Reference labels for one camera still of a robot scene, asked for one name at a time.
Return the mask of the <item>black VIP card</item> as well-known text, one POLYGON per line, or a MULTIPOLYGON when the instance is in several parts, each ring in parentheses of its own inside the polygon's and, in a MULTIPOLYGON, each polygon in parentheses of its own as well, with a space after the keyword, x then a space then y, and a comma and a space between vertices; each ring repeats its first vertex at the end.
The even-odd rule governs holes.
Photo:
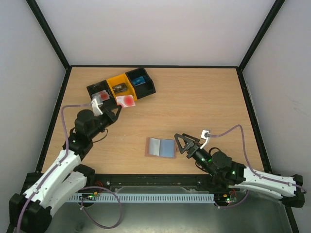
POLYGON ((126 92, 128 90, 126 83, 120 83, 112 87, 115 94, 126 92))

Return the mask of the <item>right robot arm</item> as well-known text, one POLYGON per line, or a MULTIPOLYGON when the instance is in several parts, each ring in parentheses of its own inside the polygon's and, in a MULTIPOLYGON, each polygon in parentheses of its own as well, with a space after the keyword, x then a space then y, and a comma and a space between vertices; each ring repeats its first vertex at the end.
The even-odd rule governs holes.
POLYGON ((265 194, 290 207, 304 206, 302 176, 279 176, 255 170, 233 161, 217 147, 205 150, 200 139, 185 133, 176 133, 174 138, 179 152, 195 160, 196 166, 211 177, 210 183, 215 189, 243 189, 265 194))

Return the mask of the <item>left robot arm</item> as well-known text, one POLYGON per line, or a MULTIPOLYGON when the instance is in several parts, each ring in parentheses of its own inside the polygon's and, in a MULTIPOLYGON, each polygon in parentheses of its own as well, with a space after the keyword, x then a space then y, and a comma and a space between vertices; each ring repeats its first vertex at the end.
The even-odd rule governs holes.
POLYGON ((93 138, 114 124, 120 112, 118 105, 77 114, 74 128, 65 131, 65 143, 56 160, 30 188, 9 200, 10 223, 17 233, 44 233, 66 201, 87 189, 95 171, 81 162, 93 147, 93 138))

